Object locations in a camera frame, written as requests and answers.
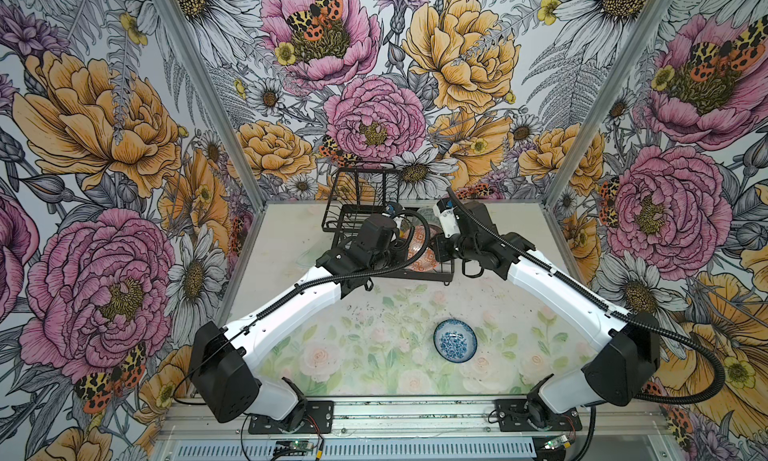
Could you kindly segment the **red orange patterned bowl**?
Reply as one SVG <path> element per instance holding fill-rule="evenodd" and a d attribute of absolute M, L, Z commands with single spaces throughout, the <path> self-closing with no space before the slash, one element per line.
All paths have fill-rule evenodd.
<path fill-rule="evenodd" d="M 437 260 L 435 251 L 426 241 L 426 231 L 424 227 L 416 226 L 413 228 L 413 235 L 410 238 L 408 245 L 407 259 L 415 256 L 423 246 L 427 246 L 426 250 L 408 266 L 408 269 L 416 272 L 436 271 L 440 267 L 440 262 Z"/>

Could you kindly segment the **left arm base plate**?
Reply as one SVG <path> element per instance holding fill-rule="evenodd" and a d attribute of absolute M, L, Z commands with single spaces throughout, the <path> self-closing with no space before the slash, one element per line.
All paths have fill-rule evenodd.
<path fill-rule="evenodd" d="M 334 409 L 333 401 L 310 399 L 300 402 L 284 420 L 278 421 L 262 415 L 252 416 L 247 432 L 251 435 L 330 434 Z"/>

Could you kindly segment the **left green circuit board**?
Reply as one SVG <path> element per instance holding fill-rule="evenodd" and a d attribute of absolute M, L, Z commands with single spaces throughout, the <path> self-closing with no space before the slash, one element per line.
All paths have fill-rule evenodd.
<path fill-rule="evenodd" d="M 307 440 L 281 440 L 276 442 L 272 458 L 306 456 L 314 454 L 317 447 L 316 443 Z"/>

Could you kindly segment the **aluminium front rail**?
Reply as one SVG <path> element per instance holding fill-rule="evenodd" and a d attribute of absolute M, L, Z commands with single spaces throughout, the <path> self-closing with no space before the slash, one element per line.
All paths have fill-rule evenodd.
<path fill-rule="evenodd" d="M 492 420 L 495 397 L 393 396 L 339 397 L 333 400 L 332 430 L 325 440 L 362 438 L 500 437 Z M 168 413 L 159 441 L 249 440 L 240 417 L 220 424 L 204 406 L 176 405 Z M 654 404 L 633 401 L 626 407 L 597 408 L 597 437 L 665 435 L 666 421 Z"/>

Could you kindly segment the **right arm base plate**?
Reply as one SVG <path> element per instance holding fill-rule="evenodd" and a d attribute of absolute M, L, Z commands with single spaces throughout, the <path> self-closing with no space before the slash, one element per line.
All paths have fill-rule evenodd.
<path fill-rule="evenodd" d="M 575 409 L 556 414 L 543 404 L 523 397 L 496 399 L 494 411 L 502 432 L 575 432 L 582 429 Z"/>

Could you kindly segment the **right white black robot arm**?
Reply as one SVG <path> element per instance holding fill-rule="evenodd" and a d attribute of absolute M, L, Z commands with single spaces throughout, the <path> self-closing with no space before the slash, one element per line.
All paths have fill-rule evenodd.
<path fill-rule="evenodd" d="M 657 322 L 600 298 L 519 234 L 499 234 L 480 202 L 441 199 L 433 212 L 442 229 L 440 253 L 475 261 L 536 296 L 596 352 L 584 366 L 537 383 L 527 396 L 532 416 L 599 403 L 626 406 L 641 394 L 659 366 Z"/>

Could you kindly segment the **pink striped bowl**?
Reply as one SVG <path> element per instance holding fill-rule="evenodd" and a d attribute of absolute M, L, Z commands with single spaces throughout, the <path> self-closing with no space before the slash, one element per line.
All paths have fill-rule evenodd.
<path fill-rule="evenodd" d="M 411 215 L 406 217 L 406 221 L 410 224 L 411 229 L 422 229 L 427 226 L 432 235 L 442 232 L 439 223 L 432 218 L 427 218 L 425 221 L 422 221 L 415 215 Z"/>

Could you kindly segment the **green circuit board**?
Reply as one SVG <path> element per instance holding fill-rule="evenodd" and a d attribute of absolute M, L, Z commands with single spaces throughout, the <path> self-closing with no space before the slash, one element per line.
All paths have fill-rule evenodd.
<path fill-rule="evenodd" d="M 314 454 L 317 447 L 316 443 L 307 440 L 281 440 L 276 442 L 272 458 L 306 456 Z"/>
<path fill-rule="evenodd" d="M 547 440 L 543 446 L 543 450 L 559 450 L 559 449 L 567 449 L 571 446 L 570 438 L 565 435 L 559 435 L 557 437 L 551 438 Z"/>

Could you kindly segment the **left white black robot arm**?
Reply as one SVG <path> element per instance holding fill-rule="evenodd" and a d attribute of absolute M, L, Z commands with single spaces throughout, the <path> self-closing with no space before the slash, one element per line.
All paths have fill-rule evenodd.
<path fill-rule="evenodd" d="M 291 287 L 256 311 L 223 327 L 213 322 L 195 334 L 189 380 L 220 423 L 241 415 L 267 417 L 287 431 L 307 416 L 308 401 L 290 380 L 272 380 L 259 368 L 289 334 L 352 291 L 414 263 L 403 256 L 400 225 L 419 220 L 391 205 L 364 220 L 356 234 L 323 253 Z"/>

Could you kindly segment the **blue floral bowl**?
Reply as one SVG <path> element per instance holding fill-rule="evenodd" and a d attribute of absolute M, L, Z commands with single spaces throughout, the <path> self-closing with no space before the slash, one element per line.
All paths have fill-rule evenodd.
<path fill-rule="evenodd" d="M 435 327 L 433 344 L 443 359 L 454 364 L 462 364 L 474 357 L 478 340 L 475 332 L 464 321 L 446 319 Z"/>

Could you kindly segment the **right green circuit board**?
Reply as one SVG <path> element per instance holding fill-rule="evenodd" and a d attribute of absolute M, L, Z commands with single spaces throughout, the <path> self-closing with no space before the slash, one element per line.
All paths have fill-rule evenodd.
<path fill-rule="evenodd" d="M 567 449 L 571 446 L 570 438 L 565 435 L 559 435 L 557 437 L 551 438 L 547 440 L 543 446 L 543 450 L 559 450 L 559 449 Z"/>

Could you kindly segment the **green patterned bowl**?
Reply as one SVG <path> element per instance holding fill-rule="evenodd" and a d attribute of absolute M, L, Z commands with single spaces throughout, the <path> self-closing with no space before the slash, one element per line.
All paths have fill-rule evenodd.
<path fill-rule="evenodd" d="M 434 206 L 422 206 L 417 212 L 425 218 L 430 225 L 438 226 L 440 224 L 439 213 L 435 212 Z"/>

